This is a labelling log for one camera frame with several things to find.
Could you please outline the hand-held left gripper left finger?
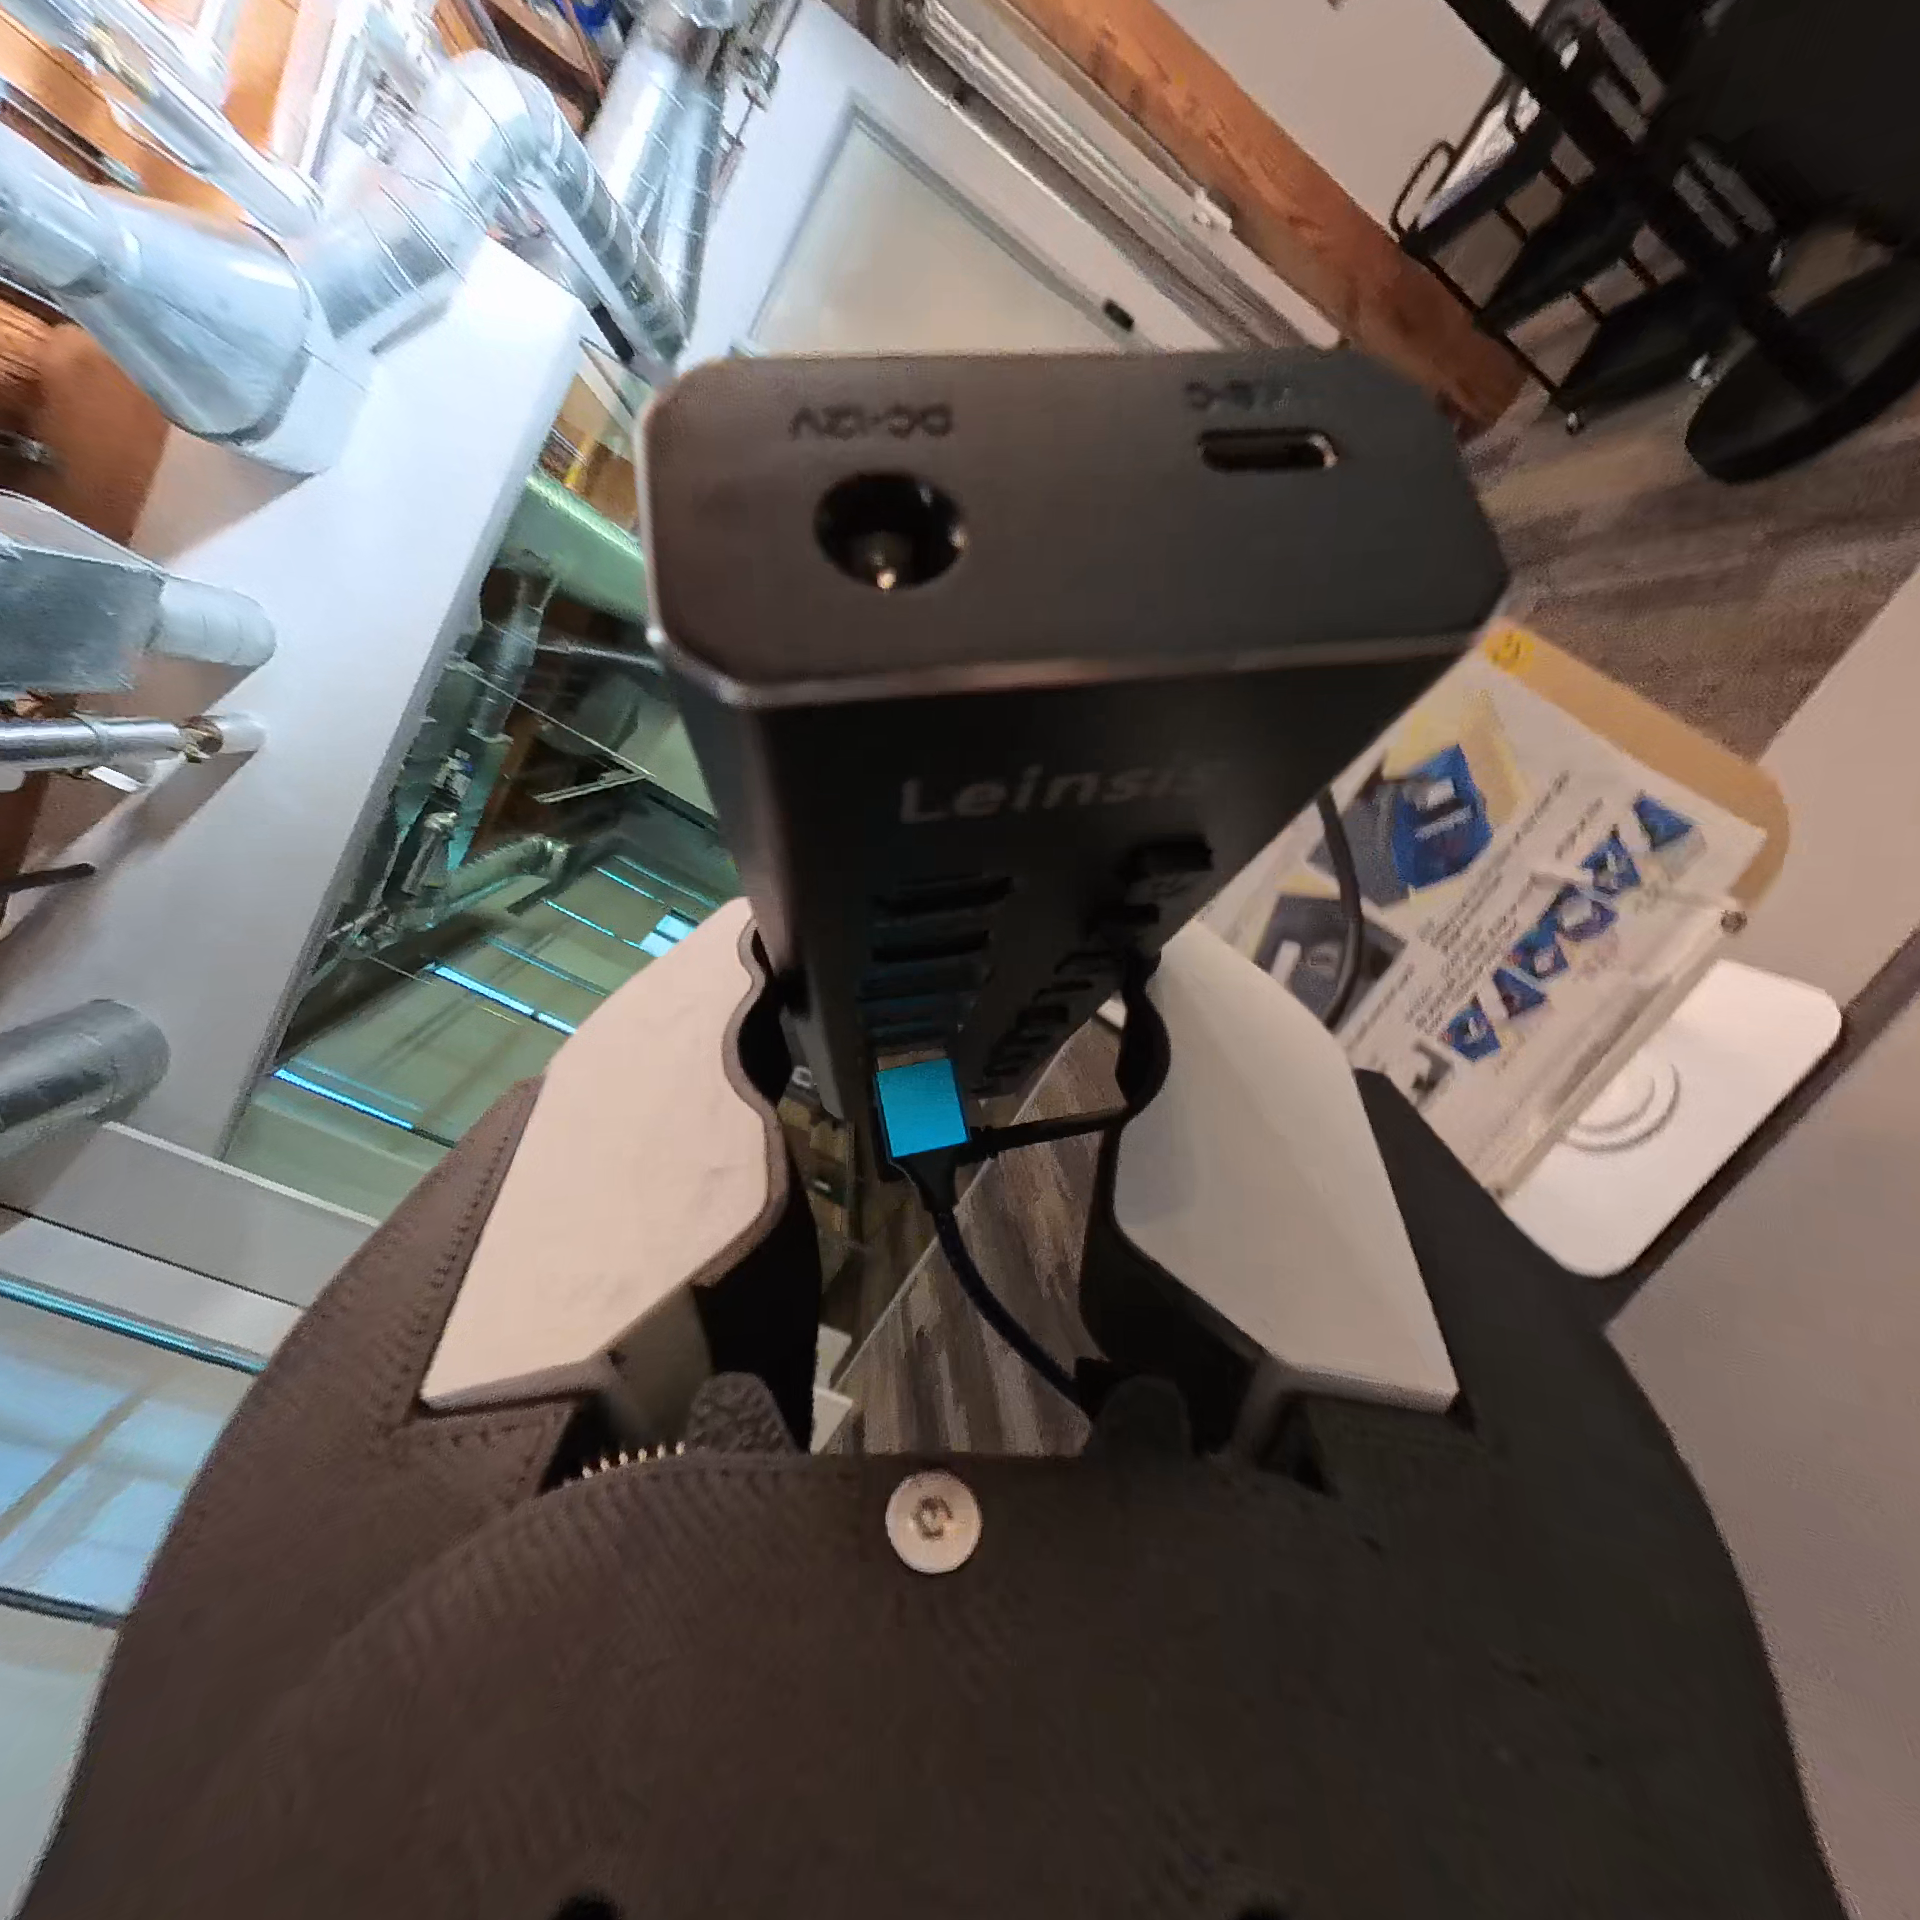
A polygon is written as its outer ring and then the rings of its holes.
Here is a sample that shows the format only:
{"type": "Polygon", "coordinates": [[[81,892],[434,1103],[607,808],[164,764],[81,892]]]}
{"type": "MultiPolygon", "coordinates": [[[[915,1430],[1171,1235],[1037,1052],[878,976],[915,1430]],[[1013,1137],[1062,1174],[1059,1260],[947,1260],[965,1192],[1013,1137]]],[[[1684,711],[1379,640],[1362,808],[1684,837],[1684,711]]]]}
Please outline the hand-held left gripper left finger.
{"type": "Polygon", "coordinates": [[[734,899],[551,1059],[422,1405],[579,1400],[619,1441],[673,1444],[711,1379],[753,1376],[807,1453],[826,1273],[777,1116],[791,1070],[753,905],[734,899]]]}

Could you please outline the rectangular metal duct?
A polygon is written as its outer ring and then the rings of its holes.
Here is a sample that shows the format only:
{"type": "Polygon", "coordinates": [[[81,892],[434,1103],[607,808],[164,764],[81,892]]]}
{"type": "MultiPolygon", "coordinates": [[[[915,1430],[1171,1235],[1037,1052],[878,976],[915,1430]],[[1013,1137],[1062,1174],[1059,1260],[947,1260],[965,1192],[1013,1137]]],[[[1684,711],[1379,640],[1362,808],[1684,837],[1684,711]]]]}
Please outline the rectangular metal duct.
{"type": "Polygon", "coordinates": [[[277,653],[249,597],[188,581],[21,494],[2,494],[2,694],[132,691],[150,655],[251,672],[277,653]]]}

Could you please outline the large smooth silver duct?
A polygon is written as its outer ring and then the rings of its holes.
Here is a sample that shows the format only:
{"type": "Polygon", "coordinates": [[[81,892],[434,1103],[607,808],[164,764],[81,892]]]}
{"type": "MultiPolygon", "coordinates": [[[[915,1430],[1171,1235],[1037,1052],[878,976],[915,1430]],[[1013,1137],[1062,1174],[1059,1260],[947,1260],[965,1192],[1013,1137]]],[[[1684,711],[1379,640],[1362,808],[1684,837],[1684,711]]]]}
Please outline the large smooth silver duct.
{"type": "Polygon", "coordinates": [[[257,5],[5,5],[5,25],[73,68],[124,136],[228,206],[213,219],[86,180],[5,128],[5,280],[77,324],[175,430],[282,473],[332,467],[373,364],[434,319],[511,225],[555,241],[628,342],[649,293],[634,216],[533,73],[436,54],[430,5],[333,5],[325,109],[391,87],[387,145],[326,198],[300,160],[231,113],[257,5]]]}

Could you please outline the white door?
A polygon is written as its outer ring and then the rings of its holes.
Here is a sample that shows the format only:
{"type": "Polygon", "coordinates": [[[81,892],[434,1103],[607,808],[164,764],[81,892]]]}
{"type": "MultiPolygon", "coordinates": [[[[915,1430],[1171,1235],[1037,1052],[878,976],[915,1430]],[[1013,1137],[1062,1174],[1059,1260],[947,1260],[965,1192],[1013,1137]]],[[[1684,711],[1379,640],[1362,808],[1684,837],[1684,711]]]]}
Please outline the white door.
{"type": "Polygon", "coordinates": [[[1034,238],[942,145],[847,87],[791,173],[783,225],[758,241],[758,287],[730,324],[741,357],[1093,355],[1255,345],[1235,313],[1137,260],[1043,180],[988,149],[993,184],[1045,212],[1034,238]]]}

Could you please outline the black multi-port USB hub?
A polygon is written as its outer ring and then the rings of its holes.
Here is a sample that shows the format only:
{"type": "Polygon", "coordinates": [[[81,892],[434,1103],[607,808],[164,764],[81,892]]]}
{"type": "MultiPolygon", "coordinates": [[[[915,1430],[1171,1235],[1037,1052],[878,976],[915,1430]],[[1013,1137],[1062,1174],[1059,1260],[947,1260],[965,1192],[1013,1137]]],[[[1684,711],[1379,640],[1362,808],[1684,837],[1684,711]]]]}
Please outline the black multi-port USB hub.
{"type": "Polygon", "coordinates": [[[969,1117],[1463,657],[1508,565],[1348,349],[716,359],[636,443],[647,638],[780,1020],[969,1117]]]}

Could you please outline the black utility cart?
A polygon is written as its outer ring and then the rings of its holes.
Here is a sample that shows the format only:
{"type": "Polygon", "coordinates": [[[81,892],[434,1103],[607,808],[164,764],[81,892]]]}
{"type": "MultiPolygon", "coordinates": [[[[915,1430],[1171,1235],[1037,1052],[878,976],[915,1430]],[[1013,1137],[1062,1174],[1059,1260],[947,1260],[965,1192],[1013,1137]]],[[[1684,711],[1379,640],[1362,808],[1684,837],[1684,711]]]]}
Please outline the black utility cart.
{"type": "MultiPolygon", "coordinates": [[[[1529,28],[1626,136],[1674,158],[1674,191],[1774,283],[1783,214],[1727,160],[1683,149],[1666,91],[1716,5],[1541,5],[1529,28]]],[[[1614,166],[1589,158],[1506,68],[1474,118],[1422,155],[1390,214],[1476,331],[1521,364],[1570,437],[1678,384],[1708,389],[1735,324],[1663,247],[1614,166]]]]}

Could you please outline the printed instruction sheet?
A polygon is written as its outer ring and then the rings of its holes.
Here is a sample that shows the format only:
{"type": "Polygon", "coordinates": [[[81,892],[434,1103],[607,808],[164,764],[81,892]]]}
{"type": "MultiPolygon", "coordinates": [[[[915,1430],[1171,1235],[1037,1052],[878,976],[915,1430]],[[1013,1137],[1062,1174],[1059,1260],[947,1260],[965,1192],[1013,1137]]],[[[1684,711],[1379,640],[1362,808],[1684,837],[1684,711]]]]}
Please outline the printed instruction sheet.
{"type": "Polygon", "coordinates": [[[1358,988],[1338,1037],[1380,1071],[1463,1166],[1508,1196],[1607,1067],[1716,961],[1657,950],[1651,917],[1563,892],[1532,925],[1476,928],[1455,950],[1401,949],[1361,911],[1358,988]]]}

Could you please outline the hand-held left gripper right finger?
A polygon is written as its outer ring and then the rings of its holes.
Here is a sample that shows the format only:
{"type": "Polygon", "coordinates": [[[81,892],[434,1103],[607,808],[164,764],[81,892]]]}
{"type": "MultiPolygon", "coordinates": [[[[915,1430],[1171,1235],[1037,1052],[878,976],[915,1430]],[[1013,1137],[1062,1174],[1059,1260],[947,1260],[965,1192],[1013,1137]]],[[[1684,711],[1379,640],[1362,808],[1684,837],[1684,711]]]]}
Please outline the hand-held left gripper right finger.
{"type": "Polygon", "coordinates": [[[1293,1400],[1447,1413],[1449,1345],[1331,1032],[1206,924],[1124,1000],[1078,1311],[1116,1376],[1173,1384],[1205,1453],[1293,1400]]]}

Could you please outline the corrugated silver duct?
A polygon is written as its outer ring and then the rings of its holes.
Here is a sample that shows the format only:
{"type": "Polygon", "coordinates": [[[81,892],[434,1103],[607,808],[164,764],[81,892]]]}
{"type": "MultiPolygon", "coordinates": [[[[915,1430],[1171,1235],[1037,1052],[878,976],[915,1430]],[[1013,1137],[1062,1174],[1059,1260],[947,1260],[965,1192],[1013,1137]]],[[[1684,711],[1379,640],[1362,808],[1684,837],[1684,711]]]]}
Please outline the corrugated silver duct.
{"type": "Polygon", "coordinates": [[[663,283],[638,365],[658,374],[697,317],[709,225],[756,113],[780,84],[798,3],[628,5],[628,29],[585,136],[663,283]]]}

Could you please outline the metal strut rod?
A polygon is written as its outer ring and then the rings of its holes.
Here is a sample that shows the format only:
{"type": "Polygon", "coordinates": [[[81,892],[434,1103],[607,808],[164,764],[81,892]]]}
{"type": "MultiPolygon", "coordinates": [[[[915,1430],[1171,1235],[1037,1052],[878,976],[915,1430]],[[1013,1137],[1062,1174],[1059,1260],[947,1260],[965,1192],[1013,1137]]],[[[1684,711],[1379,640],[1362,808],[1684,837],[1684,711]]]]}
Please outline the metal strut rod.
{"type": "Polygon", "coordinates": [[[218,711],[181,723],[125,716],[5,718],[2,792],[30,777],[99,777],[116,791],[137,791],[153,765],[242,759],[267,742],[253,716],[218,711]]]}

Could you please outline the white stand base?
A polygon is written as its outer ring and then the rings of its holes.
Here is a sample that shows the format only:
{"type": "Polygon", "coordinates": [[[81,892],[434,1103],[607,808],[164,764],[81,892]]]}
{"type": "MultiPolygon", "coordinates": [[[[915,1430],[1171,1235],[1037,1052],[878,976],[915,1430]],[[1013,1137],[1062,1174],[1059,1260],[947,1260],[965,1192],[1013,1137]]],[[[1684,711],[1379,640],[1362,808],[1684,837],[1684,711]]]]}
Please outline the white stand base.
{"type": "Polygon", "coordinates": [[[1506,1196],[1505,1215],[1567,1273],[1611,1279],[1722,1174],[1838,1046],[1828,992],[1719,959],[1607,1067],[1506,1196]]]}

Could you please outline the wooden post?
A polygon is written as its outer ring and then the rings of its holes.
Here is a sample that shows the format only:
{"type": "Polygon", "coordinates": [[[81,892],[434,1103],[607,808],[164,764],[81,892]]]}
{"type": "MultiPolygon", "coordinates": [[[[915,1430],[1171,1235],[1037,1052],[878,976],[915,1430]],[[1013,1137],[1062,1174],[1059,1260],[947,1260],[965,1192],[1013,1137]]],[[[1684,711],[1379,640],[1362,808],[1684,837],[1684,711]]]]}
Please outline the wooden post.
{"type": "Polygon", "coordinates": [[[1236,238],[1338,339],[1404,373],[1474,438],[1524,385],[1508,348],[1366,212],[1230,68],[1153,3],[1015,12],[1233,214],[1236,238]]]}

